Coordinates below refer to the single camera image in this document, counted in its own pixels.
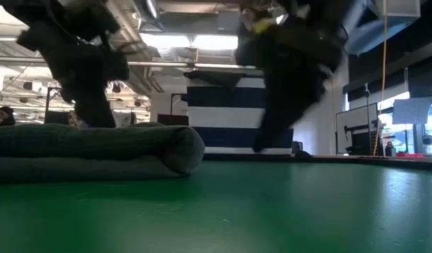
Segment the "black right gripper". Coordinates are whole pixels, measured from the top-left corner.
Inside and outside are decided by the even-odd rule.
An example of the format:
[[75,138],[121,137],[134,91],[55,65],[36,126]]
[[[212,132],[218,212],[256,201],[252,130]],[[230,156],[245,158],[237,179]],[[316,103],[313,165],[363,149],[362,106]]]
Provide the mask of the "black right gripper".
[[324,82],[344,55],[346,30],[327,21],[244,20],[237,38],[237,64],[260,69],[266,85],[267,106],[252,146],[261,153],[325,96]]

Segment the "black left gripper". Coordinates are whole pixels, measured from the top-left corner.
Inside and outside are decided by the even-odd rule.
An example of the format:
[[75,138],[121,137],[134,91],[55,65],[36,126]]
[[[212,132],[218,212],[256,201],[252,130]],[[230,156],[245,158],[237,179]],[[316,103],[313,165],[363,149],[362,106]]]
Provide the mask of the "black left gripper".
[[[105,100],[109,82],[129,78],[129,66],[123,47],[114,48],[104,32],[100,44],[86,43],[50,27],[31,27],[17,38],[17,43],[38,51],[63,90],[63,99],[74,103],[76,116],[88,128],[115,128],[116,123]],[[93,109],[93,99],[99,100]]]

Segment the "dark green garment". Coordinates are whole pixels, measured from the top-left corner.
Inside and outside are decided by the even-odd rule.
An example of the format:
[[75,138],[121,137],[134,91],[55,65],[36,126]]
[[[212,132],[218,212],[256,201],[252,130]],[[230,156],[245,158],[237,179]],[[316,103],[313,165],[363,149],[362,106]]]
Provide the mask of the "dark green garment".
[[0,157],[74,157],[92,160],[159,159],[189,174],[203,159],[205,145],[189,126],[144,122],[119,128],[78,129],[64,124],[0,126]]

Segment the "navy white striped laundry bin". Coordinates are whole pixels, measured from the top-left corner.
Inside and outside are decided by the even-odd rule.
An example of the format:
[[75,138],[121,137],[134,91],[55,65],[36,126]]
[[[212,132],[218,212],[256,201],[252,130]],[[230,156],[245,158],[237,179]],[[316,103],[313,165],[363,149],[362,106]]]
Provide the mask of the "navy white striped laundry bin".
[[189,125],[204,141],[205,153],[253,154],[265,107],[263,79],[243,78],[234,89],[186,79]]

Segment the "white board on stand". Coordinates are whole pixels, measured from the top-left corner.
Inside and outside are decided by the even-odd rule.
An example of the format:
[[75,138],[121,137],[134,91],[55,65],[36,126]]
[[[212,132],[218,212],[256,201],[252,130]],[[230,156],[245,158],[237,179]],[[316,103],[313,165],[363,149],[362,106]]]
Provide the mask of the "white board on stand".
[[336,153],[372,155],[378,120],[373,103],[336,114]]

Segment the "black standing panel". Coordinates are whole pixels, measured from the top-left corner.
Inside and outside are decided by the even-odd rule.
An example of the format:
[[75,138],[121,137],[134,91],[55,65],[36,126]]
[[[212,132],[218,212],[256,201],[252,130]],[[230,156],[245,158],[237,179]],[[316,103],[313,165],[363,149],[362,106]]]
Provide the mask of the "black standing panel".
[[186,115],[158,114],[157,122],[166,126],[174,126],[174,125],[188,126],[189,118]]

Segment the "long ceiling light bar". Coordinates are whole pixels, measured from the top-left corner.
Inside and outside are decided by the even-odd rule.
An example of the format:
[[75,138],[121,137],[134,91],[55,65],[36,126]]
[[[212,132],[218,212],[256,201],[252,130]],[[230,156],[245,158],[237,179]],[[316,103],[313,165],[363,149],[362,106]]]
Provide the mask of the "long ceiling light bar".
[[[43,58],[28,58],[28,57],[10,57],[0,56],[0,63],[15,63],[16,65],[41,64],[46,62]],[[223,70],[256,70],[250,65],[233,65],[233,64],[218,64],[218,63],[186,63],[186,62],[153,62],[153,61],[129,61],[128,65],[143,66],[143,67],[181,67],[181,68],[207,68],[207,69],[223,69]]]

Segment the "person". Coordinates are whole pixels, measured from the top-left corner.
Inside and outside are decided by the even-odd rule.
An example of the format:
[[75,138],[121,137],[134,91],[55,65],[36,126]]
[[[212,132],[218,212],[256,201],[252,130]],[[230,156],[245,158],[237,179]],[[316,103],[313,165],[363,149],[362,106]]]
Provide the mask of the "person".
[[4,126],[14,126],[14,109],[8,106],[3,106],[0,108],[0,127]]

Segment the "black aluminium table frame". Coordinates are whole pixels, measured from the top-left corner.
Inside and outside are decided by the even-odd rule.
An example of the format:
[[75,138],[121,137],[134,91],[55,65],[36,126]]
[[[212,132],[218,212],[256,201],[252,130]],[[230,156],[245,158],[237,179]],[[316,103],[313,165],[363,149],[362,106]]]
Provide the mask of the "black aluminium table frame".
[[295,157],[292,155],[241,155],[205,154],[203,160],[223,162],[300,162],[331,164],[365,164],[397,169],[432,171],[432,158],[429,157],[370,157],[370,156],[312,156]]

